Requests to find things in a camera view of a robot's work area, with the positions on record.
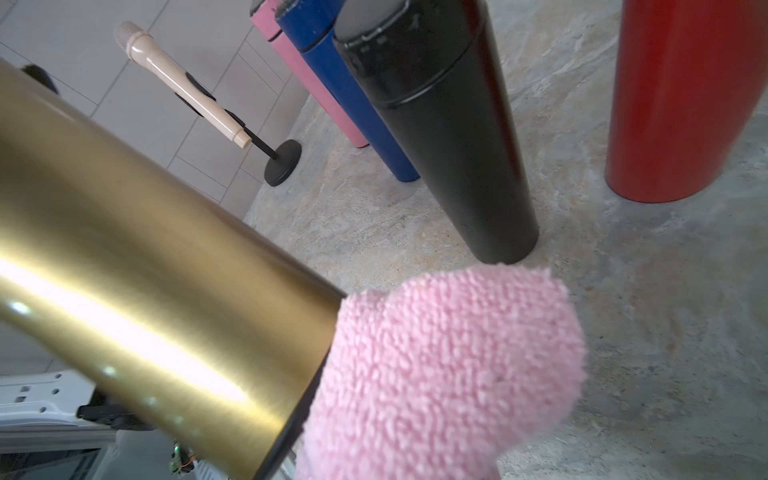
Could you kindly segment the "pink cloth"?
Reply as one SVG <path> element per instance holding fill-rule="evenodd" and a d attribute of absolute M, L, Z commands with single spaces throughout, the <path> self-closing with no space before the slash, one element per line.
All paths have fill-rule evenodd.
<path fill-rule="evenodd" d="M 566 419 L 587 347 L 546 269 L 479 265 L 345 298 L 296 462 L 300 479 L 495 479 Z"/>

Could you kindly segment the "gold thermos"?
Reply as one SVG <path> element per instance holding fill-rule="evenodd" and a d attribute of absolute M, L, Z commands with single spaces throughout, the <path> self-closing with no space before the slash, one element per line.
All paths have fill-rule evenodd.
<path fill-rule="evenodd" d="M 343 293 L 1 66 L 1 317 L 234 479 L 300 436 Z"/>

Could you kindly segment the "blue thermos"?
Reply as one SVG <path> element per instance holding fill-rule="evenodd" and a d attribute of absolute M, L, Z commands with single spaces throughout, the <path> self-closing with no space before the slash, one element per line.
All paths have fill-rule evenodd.
<path fill-rule="evenodd" d="M 404 183 L 415 181 L 418 172 L 333 44 L 335 20 L 343 4 L 342 0 L 286 0 L 278 4 L 275 20 L 394 177 Z"/>

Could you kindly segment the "pink thermos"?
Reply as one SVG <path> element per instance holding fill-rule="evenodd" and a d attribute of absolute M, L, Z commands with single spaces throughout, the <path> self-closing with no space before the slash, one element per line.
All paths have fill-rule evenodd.
<path fill-rule="evenodd" d="M 253 0 L 249 9 L 249 16 L 253 25 L 270 43 L 312 97 L 334 120 L 348 140 L 356 148 L 368 146 L 369 143 L 363 134 L 313 70 L 307 65 L 299 51 L 277 24 L 275 10 L 278 5 L 279 1 L 277 0 Z"/>

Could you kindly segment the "black thermos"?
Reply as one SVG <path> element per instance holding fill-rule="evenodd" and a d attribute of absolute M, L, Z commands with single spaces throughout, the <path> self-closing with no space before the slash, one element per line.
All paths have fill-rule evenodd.
<path fill-rule="evenodd" d="M 472 254 L 514 264 L 539 227 L 483 1 L 348 1 L 334 44 Z"/>

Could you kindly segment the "red thermos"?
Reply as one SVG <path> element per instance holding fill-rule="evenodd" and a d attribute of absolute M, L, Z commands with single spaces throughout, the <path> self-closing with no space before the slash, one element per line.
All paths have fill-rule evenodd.
<path fill-rule="evenodd" d="M 766 87 L 766 2 L 624 2 L 608 186 L 643 203 L 703 190 Z"/>

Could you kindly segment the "left circuit board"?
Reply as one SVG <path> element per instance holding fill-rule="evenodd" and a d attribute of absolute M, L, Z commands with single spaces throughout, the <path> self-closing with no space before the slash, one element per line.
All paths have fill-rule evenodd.
<path fill-rule="evenodd" d="M 177 477 L 188 475 L 195 469 L 196 462 L 197 456 L 193 450 L 179 442 L 174 443 L 169 463 L 171 474 Z"/>

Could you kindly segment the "beige microphone on black stand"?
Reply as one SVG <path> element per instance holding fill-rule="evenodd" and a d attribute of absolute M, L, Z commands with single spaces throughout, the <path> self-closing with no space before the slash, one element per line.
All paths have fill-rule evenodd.
<path fill-rule="evenodd" d="M 268 157 L 264 181 L 276 187 L 294 172 L 302 155 L 301 144 L 288 139 L 271 148 L 252 132 L 237 115 L 223 108 L 216 98 L 194 76 L 166 54 L 155 39 L 131 21 L 118 24 L 114 38 L 129 60 L 158 77 L 198 116 L 207 120 L 227 140 L 241 149 L 257 147 Z"/>

